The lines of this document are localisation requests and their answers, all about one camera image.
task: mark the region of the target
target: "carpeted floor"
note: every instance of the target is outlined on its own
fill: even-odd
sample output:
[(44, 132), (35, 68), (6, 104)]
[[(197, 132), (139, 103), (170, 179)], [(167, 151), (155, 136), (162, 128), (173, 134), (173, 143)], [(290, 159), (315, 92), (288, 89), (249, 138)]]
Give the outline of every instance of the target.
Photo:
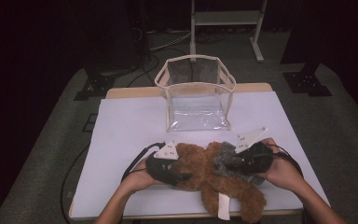
[[(263, 63), (255, 60), (249, 35), (248, 32), (211, 35), (210, 38), (220, 41), (198, 44), (197, 51), (199, 54), (219, 57), (239, 83), (267, 82), (272, 86), (332, 207), (349, 223), (358, 223), (358, 106), (343, 88), (337, 74), (324, 65), (320, 65), (316, 76), (332, 96), (309, 97), (306, 93), (292, 93), (282, 73), (298, 71), (302, 64), (280, 64), (289, 33), (262, 32), (259, 46), (265, 57)], [(157, 47), (177, 37), (153, 34), (150, 44)], [(149, 76), (154, 78), (166, 59), (181, 56), (182, 51), (189, 52), (188, 43), (153, 52), (154, 56), (144, 64), (144, 70), (152, 70)], [(143, 72), (140, 68), (117, 78), (114, 87), (127, 87)], [(0, 223), (91, 223), (90, 220), (65, 220), (87, 156), (93, 122), (103, 98), (89, 97), (88, 100), (74, 101), (87, 78), (84, 70), (78, 71), (62, 93), (0, 209)], [(150, 85), (147, 76), (141, 76), (131, 83), (132, 87)], [(299, 216), (274, 216), (263, 217), (261, 222), (300, 223), (300, 219)], [(241, 221), (236, 218), (230, 222), (208, 218), (144, 220), (143, 223)]]

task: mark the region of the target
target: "clear plastic panel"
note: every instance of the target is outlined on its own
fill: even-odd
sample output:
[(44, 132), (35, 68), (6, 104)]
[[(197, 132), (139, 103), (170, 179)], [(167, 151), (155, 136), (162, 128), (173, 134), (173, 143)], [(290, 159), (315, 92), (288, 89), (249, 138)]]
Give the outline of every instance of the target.
[(235, 79), (218, 58), (188, 55), (170, 59), (158, 73), (156, 84), (167, 99), (167, 132), (230, 130), (227, 114)]

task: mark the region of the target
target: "brown teddy bear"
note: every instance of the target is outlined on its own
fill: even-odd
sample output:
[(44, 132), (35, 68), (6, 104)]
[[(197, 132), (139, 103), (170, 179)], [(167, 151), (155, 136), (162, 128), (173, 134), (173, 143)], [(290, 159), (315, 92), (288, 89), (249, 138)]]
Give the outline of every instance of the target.
[(235, 175), (217, 175), (213, 158), (219, 155), (221, 143), (212, 142), (206, 149), (196, 145), (179, 143), (176, 151), (179, 159), (171, 164), (173, 173), (190, 176), (175, 186), (185, 190), (200, 190), (206, 210), (214, 217), (218, 214), (218, 194), (237, 198), (241, 203), (241, 218), (255, 223), (260, 220), (266, 199), (252, 183)]

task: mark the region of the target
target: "white tabletop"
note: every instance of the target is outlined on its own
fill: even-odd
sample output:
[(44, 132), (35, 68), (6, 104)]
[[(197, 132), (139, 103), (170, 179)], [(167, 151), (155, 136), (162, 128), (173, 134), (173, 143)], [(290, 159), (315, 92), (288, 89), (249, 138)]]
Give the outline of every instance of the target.
[[(299, 163), (307, 181), (328, 200), (298, 142), (274, 91), (236, 92), (228, 114), (231, 131), (166, 133), (166, 102), (162, 97), (106, 99), (101, 101), (99, 115), (91, 138), (70, 217), (95, 218), (114, 193), (132, 160), (145, 147), (163, 141), (185, 142), (206, 147), (212, 141), (237, 143), (238, 134), (268, 127), (262, 137), (273, 137)], [(289, 211), (302, 208), (292, 192), (264, 182), (259, 189), (265, 194), (265, 211)], [(239, 211), (239, 203), (231, 200), (230, 212)], [(198, 191), (183, 191), (170, 186), (153, 186), (132, 195), (124, 217), (204, 217)]]

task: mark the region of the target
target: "person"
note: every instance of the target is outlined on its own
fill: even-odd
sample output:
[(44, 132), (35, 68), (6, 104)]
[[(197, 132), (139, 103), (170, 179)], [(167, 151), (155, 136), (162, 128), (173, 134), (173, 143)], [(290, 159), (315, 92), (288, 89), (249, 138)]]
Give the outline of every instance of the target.
[[(273, 152), (280, 151), (278, 147), (275, 147), (276, 143), (272, 138), (264, 139), (261, 142), (268, 145)], [(118, 223), (124, 212), (126, 202), (132, 194), (139, 190), (147, 189), (152, 185), (163, 184), (153, 179), (153, 177), (147, 173), (145, 170), (145, 159), (139, 161), (133, 170), (138, 172), (130, 173), (123, 182), (121, 182), (94, 224)], [(289, 161), (278, 157), (274, 159), (265, 173), (258, 175), (278, 188), (292, 191), (304, 204), (304, 207), (308, 210), (308, 213), (316, 223), (346, 223), (346, 221), (322, 199)]]

